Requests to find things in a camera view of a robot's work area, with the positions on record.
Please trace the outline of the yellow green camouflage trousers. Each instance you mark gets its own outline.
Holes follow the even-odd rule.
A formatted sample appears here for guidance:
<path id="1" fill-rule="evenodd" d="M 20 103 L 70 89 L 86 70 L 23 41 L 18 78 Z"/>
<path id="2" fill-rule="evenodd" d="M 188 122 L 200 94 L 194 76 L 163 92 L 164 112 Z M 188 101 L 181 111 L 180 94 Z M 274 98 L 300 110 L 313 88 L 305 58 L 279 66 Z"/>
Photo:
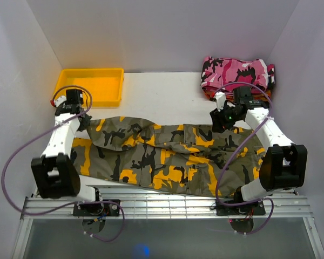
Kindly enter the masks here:
<path id="1" fill-rule="evenodd" d="M 265 150 L 249 129 L 158 125 L 133 117 L 92 120 L 71 159 L 82 176 L 162 192 L 230 197 L 255 180 Z"/>

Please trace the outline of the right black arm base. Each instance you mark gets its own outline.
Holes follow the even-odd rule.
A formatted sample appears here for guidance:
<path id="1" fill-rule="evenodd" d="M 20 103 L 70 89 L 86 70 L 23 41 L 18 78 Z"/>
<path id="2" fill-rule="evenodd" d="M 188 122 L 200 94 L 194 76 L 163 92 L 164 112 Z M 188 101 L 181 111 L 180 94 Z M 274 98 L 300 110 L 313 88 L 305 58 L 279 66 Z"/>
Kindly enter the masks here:
<path id="1" fill-rule="evenodd" d="M 255 202 L 243 206 L 224 206 L 219 202 L 215 202 L 210 206 L 210 210 L 215 210 L 217 216 L 263 216 L 266 215 L 264 204 Z"/>

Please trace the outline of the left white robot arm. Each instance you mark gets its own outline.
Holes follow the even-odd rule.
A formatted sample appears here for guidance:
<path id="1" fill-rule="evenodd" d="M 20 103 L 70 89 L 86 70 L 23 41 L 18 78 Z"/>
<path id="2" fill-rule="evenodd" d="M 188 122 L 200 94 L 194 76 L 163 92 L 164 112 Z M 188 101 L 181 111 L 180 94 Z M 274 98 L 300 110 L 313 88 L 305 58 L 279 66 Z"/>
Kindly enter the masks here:
<path id="1" fill-rule="evenodd" d="M 52 98 L 56 108 L 54 127 L 42 155 L 33 158 L 31 169 L 40 196 L 44 199 L 66 197 L 86 202 L 91 215 L 99 215 L 104 203 L 96 197 L 96 189 L 82 182 L 71 159 L 72 144 L 77 132 L 85 130 L 91 117 L 87 115 L 92 99 L 80 86 L 64 86 L 65 94 Z"/>

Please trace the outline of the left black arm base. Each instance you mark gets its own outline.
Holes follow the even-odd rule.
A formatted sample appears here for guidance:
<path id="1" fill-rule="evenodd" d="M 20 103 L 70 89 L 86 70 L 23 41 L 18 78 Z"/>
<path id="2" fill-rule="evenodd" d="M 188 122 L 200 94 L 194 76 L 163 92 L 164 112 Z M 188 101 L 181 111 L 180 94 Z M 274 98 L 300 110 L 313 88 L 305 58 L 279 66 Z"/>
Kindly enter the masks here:
<path id="1" fill-rule="evenodd" d="M 120 200 L 106 200 L 110 203 L 91 205 L 75 205 L 72 215 L 79 217 L 118 216 L 120 214 Z"/>

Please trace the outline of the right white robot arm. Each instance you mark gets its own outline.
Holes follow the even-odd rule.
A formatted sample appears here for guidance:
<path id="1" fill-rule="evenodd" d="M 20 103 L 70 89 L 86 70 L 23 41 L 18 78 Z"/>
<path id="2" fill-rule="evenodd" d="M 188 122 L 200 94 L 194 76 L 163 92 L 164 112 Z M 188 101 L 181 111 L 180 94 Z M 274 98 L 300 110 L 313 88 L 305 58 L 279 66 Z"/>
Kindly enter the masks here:
<path id="1" fill-rule="evenodd" d="M 304 145 L 296 145 L 275 123 L 271 117 L 272 103 L 255 100 L 252 88 L 252 84 L 241 82 L 233 91 L 232 104 L 221 90 L 217 90 L 214 94 L 217 107 L 210 113 L 214 132 L 222 133 L 243 120 L 253 130 L 249 138 L 258 137 L 265 150 L 258 178 L 234 193 L 230 205 L 239 214 L 246 214 L 254 202 L 274 191 L 303 186 L 308 155 Z"/>

